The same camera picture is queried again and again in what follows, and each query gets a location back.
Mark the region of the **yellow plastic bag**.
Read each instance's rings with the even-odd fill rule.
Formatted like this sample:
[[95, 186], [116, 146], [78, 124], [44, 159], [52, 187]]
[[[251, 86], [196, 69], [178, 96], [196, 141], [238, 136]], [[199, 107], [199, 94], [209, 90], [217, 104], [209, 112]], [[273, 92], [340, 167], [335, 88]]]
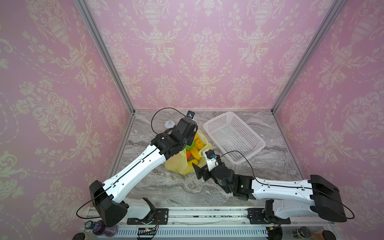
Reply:
[[180, 175], [194, 173], [195, 169], [193, 168], [193, 164], [200, 168], [204, 167], [207, 162], [206, 157], [203, 155], [203, 151], [212, 149], [212, 144], [208, 141], [203, 132], [198, 130], [193, 144], [191, 146], [186, 146], [180, 153], [167, 160], [164, 163], [165, 169]]

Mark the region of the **white plastic basket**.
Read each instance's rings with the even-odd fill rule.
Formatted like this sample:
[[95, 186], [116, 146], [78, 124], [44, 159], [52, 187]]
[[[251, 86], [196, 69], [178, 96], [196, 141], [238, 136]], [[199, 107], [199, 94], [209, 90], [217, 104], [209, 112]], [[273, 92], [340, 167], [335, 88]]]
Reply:
[[265, 141], [233, 112], [208, 120], [203, 128], [234, 165], [251, 159], [266, 146]]

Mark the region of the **green toy fruit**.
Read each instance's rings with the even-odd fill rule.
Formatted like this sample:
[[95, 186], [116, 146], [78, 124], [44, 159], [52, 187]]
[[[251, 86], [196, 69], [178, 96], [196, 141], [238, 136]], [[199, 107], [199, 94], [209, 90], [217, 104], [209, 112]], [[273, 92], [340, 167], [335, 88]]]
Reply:
[[196, 144], [193, 143], [191, 146], [186, 145], [185, 149], [186, 151], [190, 151]]

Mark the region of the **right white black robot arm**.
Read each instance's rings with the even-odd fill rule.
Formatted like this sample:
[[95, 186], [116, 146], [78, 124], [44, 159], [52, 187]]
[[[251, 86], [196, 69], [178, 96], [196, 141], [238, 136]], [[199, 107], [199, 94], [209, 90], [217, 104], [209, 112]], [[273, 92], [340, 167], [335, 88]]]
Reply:
[[297, 216], [318, 216], [344, 223], [348, 220], [338, 187], [325, 178], [312, 175], [301, 181], [270, 181], [243, 176], [225, 164], [202, 168], [193, 165], [198, 179], [213, 180], [227, 194], [240, 200], [266, 201], [264, 214], [269, 222]]

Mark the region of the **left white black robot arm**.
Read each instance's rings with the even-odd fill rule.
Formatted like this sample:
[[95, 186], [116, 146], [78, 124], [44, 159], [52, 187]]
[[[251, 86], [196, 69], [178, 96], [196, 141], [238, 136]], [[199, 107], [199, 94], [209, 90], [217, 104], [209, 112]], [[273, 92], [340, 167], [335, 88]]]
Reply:
[[107, 227], [123, 219], [149, 224], [156, 209], [146, 198], [129, 199], [128, 193], [153, 169], [190, 146], [198, 131], [197, 123], [187, 117], [169, 130], [157, 134], [146, 149], [128, 166], [104, 182], [94, 181], [89, 189], [93, 206]]

